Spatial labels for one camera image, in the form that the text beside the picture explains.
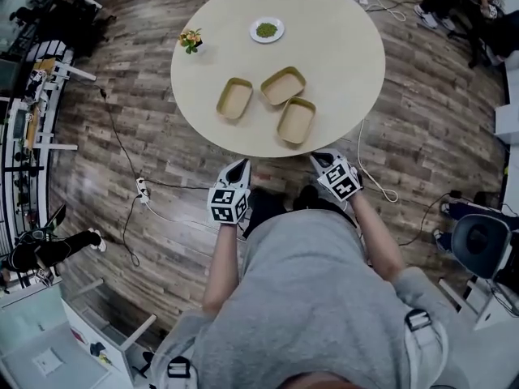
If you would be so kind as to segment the white cardboard box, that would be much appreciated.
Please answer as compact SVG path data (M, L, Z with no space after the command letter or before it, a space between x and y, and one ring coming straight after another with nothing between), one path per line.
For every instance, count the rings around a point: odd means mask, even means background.
M519 103L495 109L495 136L506 144L519 144Z

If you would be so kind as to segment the white power strip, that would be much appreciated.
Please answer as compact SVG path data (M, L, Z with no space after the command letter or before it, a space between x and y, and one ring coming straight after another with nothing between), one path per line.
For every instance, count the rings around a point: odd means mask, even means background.
M139 177L135 180L136 188L138 191L138 199L142 204L149 204L150 193L147 188L146 182L143 177Z

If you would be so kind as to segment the potted orange flower plant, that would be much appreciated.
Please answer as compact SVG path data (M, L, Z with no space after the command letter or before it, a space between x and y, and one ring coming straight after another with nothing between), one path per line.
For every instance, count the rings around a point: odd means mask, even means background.
M201 28L189 29L179 34L178 41L187 54L201 53L205 49L201 31Z

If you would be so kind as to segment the person's left forearm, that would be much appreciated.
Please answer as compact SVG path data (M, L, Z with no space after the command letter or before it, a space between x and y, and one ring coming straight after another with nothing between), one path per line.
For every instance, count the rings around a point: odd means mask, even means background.
M204 290L202 310L216 316L238 286L237 226L221 224Z

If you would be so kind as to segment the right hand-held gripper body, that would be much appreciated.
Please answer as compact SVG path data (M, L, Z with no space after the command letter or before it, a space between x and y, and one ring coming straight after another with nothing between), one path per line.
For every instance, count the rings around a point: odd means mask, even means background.
M344 202L362 189L357 169L344 157L337 157L319 171L318 182L339 202Z

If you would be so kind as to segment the person's black trousers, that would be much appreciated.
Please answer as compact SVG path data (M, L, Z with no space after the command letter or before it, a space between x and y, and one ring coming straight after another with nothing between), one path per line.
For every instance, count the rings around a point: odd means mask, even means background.
M288 212L285 208L284 194L273 194L259 187L256 187L251 192L251 195L249 196L249 205L251 208L251 217L249 219L249 225L243 232L244 238L248 238L252 231L265 221ZM302 210L325 210L335 212L343 216L355 228L357 227L353 219L336 204L321 198L318 190L312 185L303 187L298 197L293 201L292 212Z

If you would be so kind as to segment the white frame workbench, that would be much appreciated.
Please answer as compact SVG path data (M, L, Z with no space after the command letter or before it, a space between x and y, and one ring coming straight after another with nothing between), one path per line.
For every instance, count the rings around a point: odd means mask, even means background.
M49 221L49 168L53 152L73 151L55 135L59 105L69 80L95 75L74 67L74 50L44 41L28 52L21 90L0 98L0 236L15 238Z

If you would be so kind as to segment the black office chair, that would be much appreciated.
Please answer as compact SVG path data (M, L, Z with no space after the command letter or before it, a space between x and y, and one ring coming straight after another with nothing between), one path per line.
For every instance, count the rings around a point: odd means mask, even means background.
M37 29L39 41L61 41L74 50L77 58L90 58L116 17L97 17L95 11L60 6L41 18Z

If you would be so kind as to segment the tan paper tray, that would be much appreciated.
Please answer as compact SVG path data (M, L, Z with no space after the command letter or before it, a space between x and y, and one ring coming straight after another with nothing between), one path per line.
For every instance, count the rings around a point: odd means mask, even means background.
M228 120L238 120L247 108L253 93L252 83L241 78L230 78L217 102L216 110Z
M287 143L302 144L306 141L315 118L315 105L298 96L287 100L277 125L277 135Z
M263 81L260 91L270 105L278 106L300 94L306 84L306 79L296 67L287 66Z

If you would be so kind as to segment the white round plate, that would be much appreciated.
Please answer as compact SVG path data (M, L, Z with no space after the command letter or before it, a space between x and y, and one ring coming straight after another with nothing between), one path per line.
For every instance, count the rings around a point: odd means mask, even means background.
M275 36L267 38L267 39L262 39L262 38L257 37L255 30L259 24L264 23L264 22L275 24L277 26L277 33ZM284 32L285 32L285 25L283 24L283 22L280 19L273 18L273 17L259 18L259 19L255 20L249 28L249 34L250 34L251 39L260 44L273 43L273 42L279 40L283 36Z

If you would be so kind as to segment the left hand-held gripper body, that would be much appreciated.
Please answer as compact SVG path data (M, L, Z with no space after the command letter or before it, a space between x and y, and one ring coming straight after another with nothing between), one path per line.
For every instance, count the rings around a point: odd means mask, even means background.
M216 182L208 192L207 208L211 221L220 224L239 223L249 208L250 194L250 189Z

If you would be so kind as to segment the grey shell chair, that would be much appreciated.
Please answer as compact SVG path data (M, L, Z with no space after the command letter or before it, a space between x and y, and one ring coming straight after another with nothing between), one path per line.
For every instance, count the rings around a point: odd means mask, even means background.
M454 226L451 251L463 267L489 280L495 276L511 239L512 231L502 220L469 214Z

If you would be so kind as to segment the person's right forearm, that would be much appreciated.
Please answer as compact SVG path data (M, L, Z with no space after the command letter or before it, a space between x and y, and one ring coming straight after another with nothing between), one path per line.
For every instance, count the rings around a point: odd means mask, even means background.
M352 195L349 202L372 267L383 280L393 282L406 268L397 242L362 191Z

